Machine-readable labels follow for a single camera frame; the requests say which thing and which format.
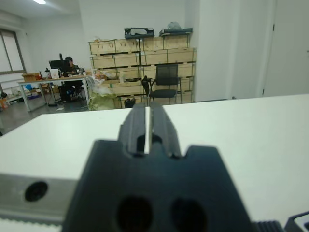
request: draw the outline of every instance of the window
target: window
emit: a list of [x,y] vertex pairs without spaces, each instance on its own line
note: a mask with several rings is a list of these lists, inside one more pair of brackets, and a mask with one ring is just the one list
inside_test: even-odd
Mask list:
[[25,72],[16,33],[0,29],[0,75]]

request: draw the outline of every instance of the computer monitor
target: computer monitor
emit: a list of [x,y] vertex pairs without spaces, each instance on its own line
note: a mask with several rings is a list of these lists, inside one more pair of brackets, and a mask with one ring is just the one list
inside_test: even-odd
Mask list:
[[50,60],[49,65],[51,69],[60,69],[61,72],[69,72],[71,67],[68,60]]

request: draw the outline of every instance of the black mesh chair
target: black mesh chair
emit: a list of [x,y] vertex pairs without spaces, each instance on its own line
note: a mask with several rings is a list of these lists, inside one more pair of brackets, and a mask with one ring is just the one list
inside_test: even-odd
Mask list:
[[[148,82],[150,83],[150,92],[149,88],[147,89],[146,87],[146,82],[147,84]],[[176,89],[157,89],[153,91],[152,87],[154,83],[157,86],[169,86],[169,88],[170,86],[176,86]],[[142,80],[142,85],[146,95],[148,96],[149,93],[149,98],[153,98],[154,101],[155,98],[175,98],[176,102],[178,84],[180,84],[180,95],[182,102],[182,85],[180,78],[178,77],[178,64],[157,65],[155,80],[152,83],[151,79],[147,79],[147,77]]]

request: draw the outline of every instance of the white table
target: white table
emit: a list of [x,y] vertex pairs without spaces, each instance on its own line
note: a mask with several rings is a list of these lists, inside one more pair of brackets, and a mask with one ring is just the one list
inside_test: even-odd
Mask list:
[[[43,88],[42,88],[42,84],[49,84],[49,83],[56,82],[56,81],[63,81],[63,82],[67,82],[67,81],[82,81],[83,82],[83,86],[84,86],[84,90],[85,90],[87,105],[89,105],[89,95],[88,95],[86,76],[83,76],[83,75],[78,75],[78,76],[73,76],[73,77],[62,77],[62,78],[58,78],[58,79],[43,79],[43,80],[37,80],[37,81],[19,82],[18,83],[19,84],[19,88],[20,88],[20,91],[21,91],[21,94],[23,96],[23,99],[24,99],[24,102],[25,102],[25,105],[26,105],[26,109],[27,109],[28,112],[33,111],[33,110],[35,110],[35,109],[37,109],[37,108],[39,108],[41,106],[37,106],[35,109],[31,109],[30,108],[29,103],[28,103],[28,99],[27,99],[27,96],[25,94],[25,90],[24,90],[23,86],[25,86],[25,85],[32,85],[32,84],[38,84],[38,86],[40,88],[40,91],[41,91],[41,94],[42,94],[42,97],[44,98],[45,103],[48,103],[47,100],[46,100]],[[54,96],[54,92],[53,92],[50,84],[48,86],[49,86],[49,90],[51,91],[53,100],[56,102],[56,99],[55,99],[55,96]]]
[[[309,210],[308,102],[309,95],[295,95],[164,108],[183,153],[191,145],[216,146],[251,219],[276,219],[284,226],[289,216]],[[93,142],[116,140],[129,111],[39,116],[0,138],[0,172],[78,179]],[[0,231],[60,228],[0,220]]]

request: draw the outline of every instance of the ceiling light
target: ceiling light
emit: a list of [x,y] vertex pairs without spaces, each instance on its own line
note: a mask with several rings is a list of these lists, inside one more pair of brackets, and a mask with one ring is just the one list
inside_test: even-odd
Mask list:
[[38,3],[40,5],[46,4],[46,2],[44,0],[32,0],[32,1],[35,1],[36,3]]

